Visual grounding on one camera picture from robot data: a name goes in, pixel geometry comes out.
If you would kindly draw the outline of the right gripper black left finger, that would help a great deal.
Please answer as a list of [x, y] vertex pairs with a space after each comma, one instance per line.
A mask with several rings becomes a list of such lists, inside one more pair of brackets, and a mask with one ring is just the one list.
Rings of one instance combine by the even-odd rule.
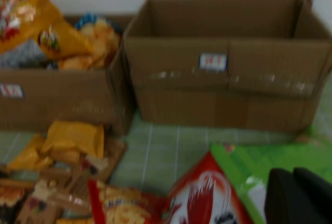
[[270, 170], [264, 212], [266, 223], [322, 222], [294, 177], [294, 169]]

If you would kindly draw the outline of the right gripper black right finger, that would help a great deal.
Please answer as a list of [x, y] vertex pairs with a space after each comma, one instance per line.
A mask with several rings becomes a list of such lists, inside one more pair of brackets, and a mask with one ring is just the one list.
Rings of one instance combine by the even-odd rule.
[[322, 220], [321, 223], [331, 223], [331, 183], [304, 167], [295, 168], [294, 177], [309, 198], [313, 212]]

